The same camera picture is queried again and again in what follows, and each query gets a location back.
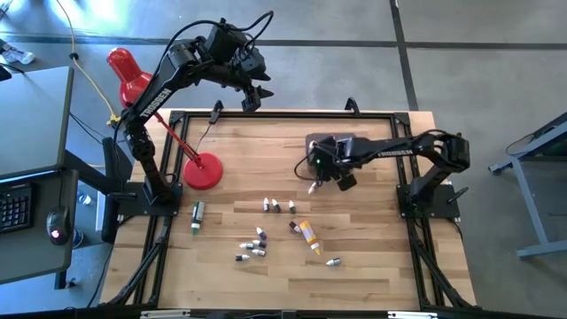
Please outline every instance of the gray desk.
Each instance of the gray desk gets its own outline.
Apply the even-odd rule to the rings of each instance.
[[[72,87],[68,66],[0,82],[0,180],[62,168]]]
[[[47,214],[59,204],[69,207],[71,226],[74,225],[74,210],[77,194],[77,171],[67,170],[45,175],[31,176],[10,184],[31,182],[33,227],[0,234],[0,284],[64,271],[71,264],[73,239],[65,245],[54,245],[46,230]]]

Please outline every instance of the red lamp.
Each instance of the red lamp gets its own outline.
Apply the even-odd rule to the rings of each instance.
[[[143,72],[132,54],[126,49],[111,50],[106,61],[120,79],[120,102],[122,107],[126,108],[144,92],[150,82],[151,74]],[[222,164],[219,158],[208,152],[200,154],[195,152],[166,124],[159,113],[153,115],[189,157],[183,168],[185,182],[195,190],[213,188],[222,178]]]

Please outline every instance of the yellow cable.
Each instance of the yellow cable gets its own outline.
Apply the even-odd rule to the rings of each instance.
[[[73,53],[75,53],[74,50],[74,30],[73,30],[73,24],[71,23],[71,19],[69,18],[69,15],[67,14],[67,11],[65,11],[65,8],[63,7],[63,4],[61,4],[61,2],[59,0],[56,0],[57,3],[59,4],[59,7],[61,7],[61,10],[63,11],[63,13],[65,14],[67,21],[69,22],[69,28],[71,29],[71,48],[73,50]],[[85,75],[85,77],[89,80],[90,84],[92,84],[92,86],[95,88],[95,90],[97,91],[98,95],[105,101],[106,106],[108,106],[108,110],[110,111],[110,120],[107,122],[107,124],[112,124],[113,121],[119,121],[120,117],[116,116],[116,113],[114,113],[113,107],[110,105],[110,103],[108,102],[108,100],[106,99],[105,95],[103,94],[103,92],[101,92],[101,90],[98,88],[97,84],[94,82],[94,80],[87,74],[87,72],[85,70],[82,69],[82,67],[79,65],[79,63],[77,63],[77,60],[75,57],[73,57],[73,62],[74,64],[79,68],[79,70],[81,70],[81,72]]]

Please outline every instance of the orange bottle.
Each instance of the orange bottle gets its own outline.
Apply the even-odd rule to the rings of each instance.
[[[303,221],[299,224],[299,228],[303,233],[303,237],[307,243],[311,246],[311,249],[315,251],[316,254],[321,254],[321,248],[319,248],[319,243],[317,243],[317,237],[311,228],[311,224],[308,221]]]

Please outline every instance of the desk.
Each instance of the desk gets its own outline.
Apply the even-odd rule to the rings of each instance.
[[[160,113],[167,119],[170,110]],[[409,113],[409,117],[414,135],[435,128],[429,112]],[[206,119],[190,120],[191,145],[197,145],[207,125]],[[159,163],[166,131],[154,119],[147,128]],[[310,182],[298,180],[293,167],[305,156],[305,136],[325,132],[351,132],[371,139],[391,137],[389,123],[381,120],[221,117],[210,128],[199,150],[221,159],[224,176],[209,191],[186,186],[183,190],[182,209],[174,218],[169,239],[159,307],[419,308],[408,231],[398,217],[395,159],[377,159],[357,171],[358,185],[349,191],[328,183],[309,196]],[[170,157],[170,167],[174,157]],[[422,174],[431,166],[424,158],[418,163]],[[307,167],[302,166],[299,172],[306,175]],[[132,179],[143,178],[144,172],[136,164]],[[263,213],[264,198],[278,200],[283,211]],[[287,212],[290,199],[298,208],[296,215]],[[201,231],[192,236],[190,217],[196,200],[205,201],[206,210]],[[321,256],[311,251],[301,235],[289,230],[289,221],[304,219],[311,222],[321,240]],[[115,296],[138,266],[147,223],[148,218],[140,216],[120,227],[101,302]],[[245,252],[238,244],[258,237],[256,226],[268,235],[266,257],[252,255],[249,261],[234,262],[235,254]],[[431,220],[431,229],[439,266],[460,294],[474,303],[454,225]],[[325,266],[325,261],[336,257],[341,258],[341,266]],[[431,277],[426,271],[424,277],[432,300]],[[151,282],[148,276],[146,294]]]

